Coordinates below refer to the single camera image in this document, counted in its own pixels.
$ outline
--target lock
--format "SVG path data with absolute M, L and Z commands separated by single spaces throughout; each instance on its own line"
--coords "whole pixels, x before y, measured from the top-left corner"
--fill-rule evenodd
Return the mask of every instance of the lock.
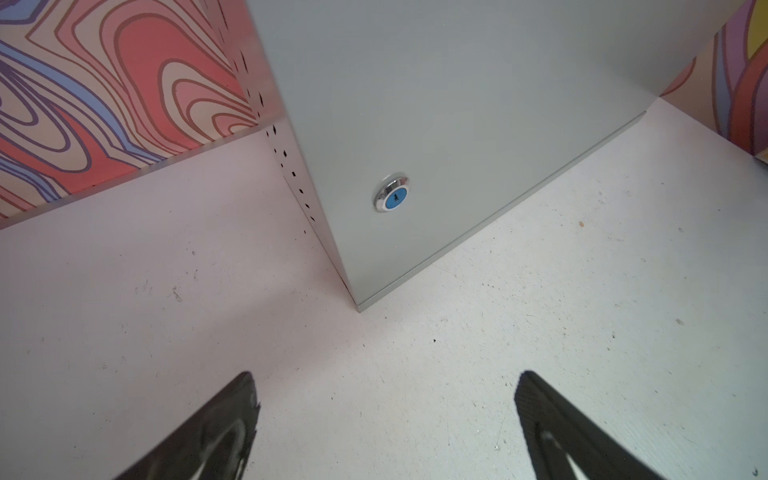
M 409 190 L 410 186 L 407 177 L 402 175 L 389 177 L 379 188 L 373 205 L 379 212 L 394 210 L 405 201 Z

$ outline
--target cabinet door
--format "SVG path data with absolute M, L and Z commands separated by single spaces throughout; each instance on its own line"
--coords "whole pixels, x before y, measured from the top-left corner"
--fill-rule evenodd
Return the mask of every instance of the cabinet door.
M 366 306 L 641 114 L 740 1 L 246 4 Z

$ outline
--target psychedelic swirl pattern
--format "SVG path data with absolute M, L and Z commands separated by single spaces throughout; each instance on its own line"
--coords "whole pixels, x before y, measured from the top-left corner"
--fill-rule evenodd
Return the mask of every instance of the psychedelic swirl pattern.
M 0 219 L 255 124 L 193 0 L 0 0 Z
M 768 161 L 768 0 L 748 0 L 661 95 Z

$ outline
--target colorful wall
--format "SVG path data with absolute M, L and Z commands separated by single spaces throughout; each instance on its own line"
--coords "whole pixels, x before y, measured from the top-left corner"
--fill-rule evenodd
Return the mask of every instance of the colorful wall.
M 747 0 L 661 96 L 768 162 L 768 0 Z
M 255 124 L 193 0 L 0 0 L 0 227 Z

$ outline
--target perforated side panel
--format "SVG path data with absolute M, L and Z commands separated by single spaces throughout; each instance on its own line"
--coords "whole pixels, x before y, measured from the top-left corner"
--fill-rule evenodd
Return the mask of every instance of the perforated side panel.
M 259 42 L 250 12 L 243 0 L 200 0 L 217 32 L 222 50 L 232 64 L 235 77 L 267 136 L 283 177 L 299 202 L 315 235 L 326 249 L 333 266 L 349 289 L 341 256 L 320 207 L 310 173 L 286 117 L 280 93 Z

